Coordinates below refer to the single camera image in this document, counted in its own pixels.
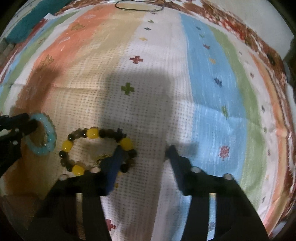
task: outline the green stripe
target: green stripe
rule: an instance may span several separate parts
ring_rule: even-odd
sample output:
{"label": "green stripe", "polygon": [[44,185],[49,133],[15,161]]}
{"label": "green stripe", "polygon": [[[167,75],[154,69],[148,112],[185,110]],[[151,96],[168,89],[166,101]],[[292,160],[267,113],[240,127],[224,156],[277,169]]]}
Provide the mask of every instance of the green stripe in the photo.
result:
{"label": "green stripe", "polygon": [[27,64],[27,62],[32,57],[32,55],[41,46],[41,44],[39,44],[39,41],[41,39],[46,40],[48,38],[48,36],[53,32],[54,28],[57,25],[63,23],[64,21],[66,21],[68,18],[72,17],[76,13],[77,13],[77,11],[72,12],[72,13],[68,13],[68,14],[60,17],[48,29],[46,29],[44,31],[44,33],[34,43],[32,43],[30,46],[28,46],[28,48],[26,50],[24,50],[24,52],[22,53],[22,55],[20,57],[19,63],[17,64],[15,69],[11,72],[11,75],[10,75],[8,81],[3,85],[3,91],[2,91],[1,96],[0,96],[0,110],[1,111],[4,111],[4,102],[5,102],[5,100],[6,100],[7,96],[8,96],[11,85],[20,76],[24,66]]}
{"label": "green stripe", "polygon": [[257,210],[260,204],[262,183],[266,173],[265,140],[262,136],[261,119],[257,97],[251,87],[237,51],[228,37],[215,28],[211,28],[216,40],[224,50],[229,64],[236,75],[237,85],[242,95],[247,117],[247,148],[242,170],[240,186]]}

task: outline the yellow bead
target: yellow bead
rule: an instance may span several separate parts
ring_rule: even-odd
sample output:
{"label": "yellow bead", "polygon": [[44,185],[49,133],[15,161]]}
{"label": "yellow bead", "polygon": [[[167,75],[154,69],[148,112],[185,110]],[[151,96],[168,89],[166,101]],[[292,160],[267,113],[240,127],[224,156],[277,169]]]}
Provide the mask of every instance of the yellow bead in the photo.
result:
{"label": "yellow bead", "polygon": [[64,141],[62,144],[62,150],[65,152],[69,152],[73,147],[73,142],[72,141]]}
{"label": "yellow bead", "polygon": [[99,137],[99,130],[97,128],[90,128],[87,130],[86,136],[91,139],[96,139]]}
{"label": "yellow bead", "polygon": [[72,172],[77,176],[81,176],[84,174],[84,168],[81,166],[75,165],[72,167]]}
{"label": "yellow bead", "polygon": [[129,151],[133,149],[133,143],[131,142],[131,139],[127,137],[121,139],[119,144],[121,145],[122,149],[124,149],[125,151]]}

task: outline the beaded bracelet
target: beaded bracelet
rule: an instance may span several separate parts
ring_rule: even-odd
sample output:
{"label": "beaded bracelet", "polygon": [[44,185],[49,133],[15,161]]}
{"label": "beaded bracelet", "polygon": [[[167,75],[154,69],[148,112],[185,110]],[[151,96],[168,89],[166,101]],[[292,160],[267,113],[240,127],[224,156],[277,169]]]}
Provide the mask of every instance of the beaded bracelet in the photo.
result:
{"label": "beaded bracelet", "polygon": [[49,152],[53,151],[55,148],[56,133],[54,131],[54,128],[53,128],[52,124],[49,122],[48,118],[42,113],[34,114],[31,116],[30,119],[31,120],[34,119],[34,120],[40,121],[42,123],[42,125],[46,131],[47,142],[43,147],[37,147],[31,141],[29,136],[25,137],[25,142],[26,142],[28,148],[32,152],[34,152],[36,155],[45,156]]}
{"label": "beaded bracelet", "polygon": [[[73,174],[79,176],[83,175],[85,169],[82,166],[79,165],[73,165],[71,161],[69,160],[69,155],[68,152],[72,149],[74,140],[83,137],[83,138],[90,138],[90,139],[96,139],[98,137],[104,138],[113,138],[115,139],[116,142],[119,142],[119,145],[122,147],[124,151],[128,153],[128,158],[125,161],[124,164],[120,166],[120,170],[125,173],[128,171],[129,167],[134,166],[134,160],[137,156],[137,152],[135,149],[133,149],[133,143],[131,139],[126,137],[126,134],[122,133],[122,129],[117,129],[117,132],[115,132],[112,129],[98,129],[97,127],[91,127],[90,129],[78,129],[76,131],[73,131],[71,134],[68,135],[68,138],[66,141],[63,142],[62,144],[62,150],[59,152],[59,156],[62,158],[61,159],[61,165],[63,167],[66,167],[67,171],[72,172]],[[97,160],[96,164],[99,166],[102,158]]]}

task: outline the teal cloth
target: teal cloth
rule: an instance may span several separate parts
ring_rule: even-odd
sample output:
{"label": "teal cloth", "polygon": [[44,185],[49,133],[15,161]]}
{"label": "teal cloth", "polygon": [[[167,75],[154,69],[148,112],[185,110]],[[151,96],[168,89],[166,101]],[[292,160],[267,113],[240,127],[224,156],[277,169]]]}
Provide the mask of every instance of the teal cloth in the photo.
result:
{"label": "teal cloth", "polygon": [[43,0],[11,30],[6,40],[20,43],[26,40],[34,26],[48,13],[54,15],[72,0]]}

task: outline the green cross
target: green cross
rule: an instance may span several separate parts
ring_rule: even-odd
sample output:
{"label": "green cross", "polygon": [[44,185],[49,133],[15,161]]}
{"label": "green cross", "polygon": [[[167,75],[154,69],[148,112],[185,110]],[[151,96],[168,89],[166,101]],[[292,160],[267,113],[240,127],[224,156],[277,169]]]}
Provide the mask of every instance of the green cross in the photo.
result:
{"label": "green cross", "polygon": [[226,117],[226,119],[228,118],[228,111],[226,109],[226,105],[222,106],[221,108],[222,110],[222,114]]}
{"label": "green cross", "polygon": [[135,88],[131,87],[131,83],[126,83],[125,86],[121,86],[121,90],[125,92],[125,95],[129,95],[130,92],[135,92]]}

